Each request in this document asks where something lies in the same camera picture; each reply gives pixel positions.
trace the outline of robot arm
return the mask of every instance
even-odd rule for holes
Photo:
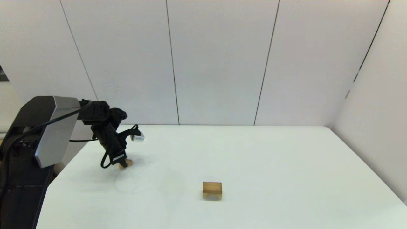
[[[126,137],[144,139],[138,128],[117,133],[126,112],[106,102],[35,97],[25,104],[0,145],[0,228],[35,228],[54,165],[61,162],[76,120],[90,125],[105,149],[101,166],[127,167]],[[104,160],[109,156],[109,164]]]

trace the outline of wooden block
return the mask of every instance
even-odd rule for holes
[[[222,183],[221,182],[204,182],[203,183],[203,197],[207,199],[209,197],[216,197],[218,200],[222,199]]]
[[[130,159],[126,159],[126,164],[127,164],[127,167],[132,166],[132,165],[133,165],[133,161],[130,160]],[[121,164],[119,164],[119,169],[121,169],[121,170],[124,169]]]

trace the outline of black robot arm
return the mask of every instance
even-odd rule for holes
[[[86,105],[86,101],[80,101],[81,107]],[[78,120],[82,120],[85,125],[91,125],[93,139],[97,138],[99,143],[106,150],[101,161],[101,167],[107,168],[110,165],[119,163],[123,167],[126,164],[126,138],[129,135],[141,136],[142,133],[137,128],[125,130],[117,133],[120,122],[127,118],[126,112],[119,108],[109,108],[106,102],[92,102],[92,105],[78,115]],[[104,165],[109,156],[110,162]]]

